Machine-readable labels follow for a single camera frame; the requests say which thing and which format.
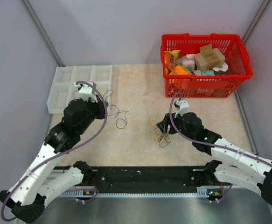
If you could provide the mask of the pink white package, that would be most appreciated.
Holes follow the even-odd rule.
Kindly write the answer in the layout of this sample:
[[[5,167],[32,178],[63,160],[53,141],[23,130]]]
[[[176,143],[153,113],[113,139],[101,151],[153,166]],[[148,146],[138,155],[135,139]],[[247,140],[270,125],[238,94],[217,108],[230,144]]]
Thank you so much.
[[[195,68],[195,60],[194,60],[195,54],[186,54],[182,60],[181,63],[184,67],[191,67],[192,69]]]

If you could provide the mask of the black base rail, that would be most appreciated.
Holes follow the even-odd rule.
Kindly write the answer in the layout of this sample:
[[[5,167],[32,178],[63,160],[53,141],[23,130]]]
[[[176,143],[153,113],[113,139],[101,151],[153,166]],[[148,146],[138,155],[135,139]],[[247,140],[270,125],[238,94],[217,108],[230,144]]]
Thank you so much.
[[[93,167],[79,187],[94,186],[108,193],[194,193],[201,186],[220,187],[204,176],[204,166],[100,166]]]

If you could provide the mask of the yellow snack bag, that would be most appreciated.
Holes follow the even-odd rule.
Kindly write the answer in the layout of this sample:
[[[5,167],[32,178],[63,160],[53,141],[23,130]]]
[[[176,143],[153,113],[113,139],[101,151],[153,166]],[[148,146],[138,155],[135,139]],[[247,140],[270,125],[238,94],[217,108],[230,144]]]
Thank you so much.
[[[164,62],[166,69],[171,72],[177,65],[177,59],[179,57],[180,50],[165,51]]]

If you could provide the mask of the small open cardboard box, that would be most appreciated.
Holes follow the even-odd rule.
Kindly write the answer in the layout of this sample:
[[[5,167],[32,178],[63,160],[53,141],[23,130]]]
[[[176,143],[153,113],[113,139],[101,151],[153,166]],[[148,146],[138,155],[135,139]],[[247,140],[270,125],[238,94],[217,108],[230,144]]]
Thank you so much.
[[[213,53],[213,46],[212,44],[204,45],[200,47],[200,53],[201,54],[210,54]]]

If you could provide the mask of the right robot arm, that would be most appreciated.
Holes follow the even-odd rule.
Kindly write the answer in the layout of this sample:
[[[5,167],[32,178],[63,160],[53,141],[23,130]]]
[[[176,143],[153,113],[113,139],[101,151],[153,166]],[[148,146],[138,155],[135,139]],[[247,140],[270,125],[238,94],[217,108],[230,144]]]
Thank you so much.
[[[180,134],[200,152],[216,157],[204,170],[208,184],[226,182],[260,195],[272,206],[272,160],[243,150],[206,129],[193,112],[165,114],[156,125],[163,134]]]

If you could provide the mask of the brown cardboard box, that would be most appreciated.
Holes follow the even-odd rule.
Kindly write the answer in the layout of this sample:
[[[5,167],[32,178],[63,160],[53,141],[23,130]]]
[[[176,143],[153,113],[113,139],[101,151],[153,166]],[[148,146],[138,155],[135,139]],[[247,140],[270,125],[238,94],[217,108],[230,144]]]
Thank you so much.
[[[219,67],[225,62],[225,55],[218,48],[213,49],[210,54],[195,54],[194,60],[198,70],[210,70]]]

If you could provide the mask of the orange snack packet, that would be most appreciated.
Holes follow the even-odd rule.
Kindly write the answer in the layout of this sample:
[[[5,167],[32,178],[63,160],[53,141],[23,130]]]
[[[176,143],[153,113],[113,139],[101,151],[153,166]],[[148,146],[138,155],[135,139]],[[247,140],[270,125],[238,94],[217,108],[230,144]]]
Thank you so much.
[[[183,65],[177,65],[170,73],[170,75],[188,75],[191,76],[192,72]]]

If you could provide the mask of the red plastic shopping basket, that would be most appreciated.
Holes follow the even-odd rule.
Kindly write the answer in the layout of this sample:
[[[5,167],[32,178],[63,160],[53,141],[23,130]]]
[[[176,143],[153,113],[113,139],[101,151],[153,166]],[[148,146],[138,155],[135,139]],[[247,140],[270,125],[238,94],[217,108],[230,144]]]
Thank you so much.
[[[253,76],[237,34],[164,34],[160,58],[166,97],[226,98]]]

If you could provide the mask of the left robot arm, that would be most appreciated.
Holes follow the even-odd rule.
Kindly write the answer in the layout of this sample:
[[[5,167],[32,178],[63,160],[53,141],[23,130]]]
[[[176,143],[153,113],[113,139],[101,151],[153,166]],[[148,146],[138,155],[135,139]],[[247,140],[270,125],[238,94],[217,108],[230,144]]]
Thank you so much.
[[[16,219],[30,224],[63,192],[92,181],[90,166],[78,161],[62,175],[45,182],[56,164],[79,148],[77,143],[81,135],[95,119],[107,119],[107,103],[101,94],[91,94],[86,100],[70,101],[64,109],[62,121],[50,130],[21,179],[10,189],[0,192],[3,207],[10,208]]]

